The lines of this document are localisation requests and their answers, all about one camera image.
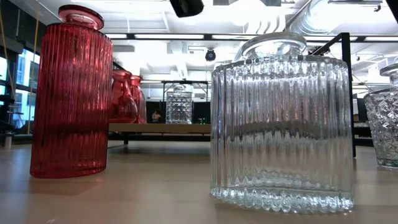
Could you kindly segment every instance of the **red glass vase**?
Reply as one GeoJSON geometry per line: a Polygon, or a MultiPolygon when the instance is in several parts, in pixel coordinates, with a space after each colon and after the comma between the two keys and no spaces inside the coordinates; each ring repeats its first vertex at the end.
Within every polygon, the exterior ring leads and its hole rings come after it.
{"type": "Polygon", "coordinates": [[[146,124],[147,122],[147,109],[144,94],[139,87],[142,78],[138,75],[132,75],[130,79],[130,90],[134,102],[136,102],[138,109],[138,118],[135,123],[146,124]]]}
{"type": "Polygon", "coordinates": [[[102,17],[81,6],[59,9],[42,40],[30,174],[64,178],[106,168],[112,43],[102,17]]]}
{"type": "Polygon", "coordinates": [[[138,117],[137,105],[130,92],[131,73],[113,70],[110,123],[134,123],[138,117]]]}

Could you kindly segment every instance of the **tabletop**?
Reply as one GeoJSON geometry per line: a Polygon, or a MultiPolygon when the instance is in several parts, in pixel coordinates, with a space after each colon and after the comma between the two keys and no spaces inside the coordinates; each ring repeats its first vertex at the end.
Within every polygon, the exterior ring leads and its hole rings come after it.
{"type": "Polygon", "coordinates": [[[349,213],[293,215],[236,208],[209,195],[209,142],[130,142],[108,150],[102,173],[29,175],[30,145],[0,149],[0,223],[398,223],[398,171],[358,147],[349,213]]]}

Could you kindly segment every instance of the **person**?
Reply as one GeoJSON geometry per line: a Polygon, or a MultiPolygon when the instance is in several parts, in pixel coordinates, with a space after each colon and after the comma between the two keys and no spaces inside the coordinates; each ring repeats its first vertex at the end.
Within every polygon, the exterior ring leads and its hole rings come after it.
{"type": "Polygon", "coordinates": [[[159,110],[155,110],[155,112],[152,114],[152,122],[153,123],[159,123],[162,118],[162,115],[159,110]]]}

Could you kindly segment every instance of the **glass vase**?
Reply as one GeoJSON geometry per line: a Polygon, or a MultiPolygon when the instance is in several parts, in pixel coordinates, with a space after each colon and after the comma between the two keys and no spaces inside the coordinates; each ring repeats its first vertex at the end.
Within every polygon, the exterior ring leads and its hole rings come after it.
{"type": "Polygon", "coordinates": [[[147,122],[147,110],[146,101],[144,94],[139,86],[142,78],[139,75],[132,75],[130,79],[130,91],[134,102],[137,105],[138,118],[135,123],[146,124],[147,122]]]}
{"type": "Polygon", "coordinates": [[[134,123],[138,118],[137,105],[130,91],[130,79],[130,72],[113,70],[110,123],[134,123]]]}
{"type": "Polygon", "coordinates": [[[398,63],[380,70],[390,77],[390,88],[367,94],[365,99],[377,163],[398,169],[398,63]]]}
{"type": "Polygon", "coordinates": [[[106,168],[112,43],[102,17],[81,6],[59,9],[66,23],[42,40],[30,174],[64,178],[106,168]]]}
{"type": "MultiPolygon", "coordinates": [[[[267,35],[261,37],[264,45],[267,35]]],[[[212,73],[210,192],[258,210],[351,210],[347,65],[328,57],[288,54],[297,52],[289,41],[305,39],[281,36],[277,42],[288,41],[268,52],[274,54],[256,57],[253,45],[243,45],[246,60],[212,73]]],[[[276,39],[272,34],[270,41],[276,39]]]]}
{"type": "Polygon", "coordinates": [[[183,85],[167,92],[166,123],[192,124],[192,93],[185,91],[183,85]]]}

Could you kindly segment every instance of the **camera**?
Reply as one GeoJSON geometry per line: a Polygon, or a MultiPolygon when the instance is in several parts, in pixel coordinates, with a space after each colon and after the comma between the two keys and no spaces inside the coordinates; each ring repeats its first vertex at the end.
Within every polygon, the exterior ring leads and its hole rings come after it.
{"type": "Polygon", "coordinates": [[[211,62],[216,60],[216,53],[214,52],[213,49],[208,49],[206,56],[205,56],[206,61],[211,62]]]}

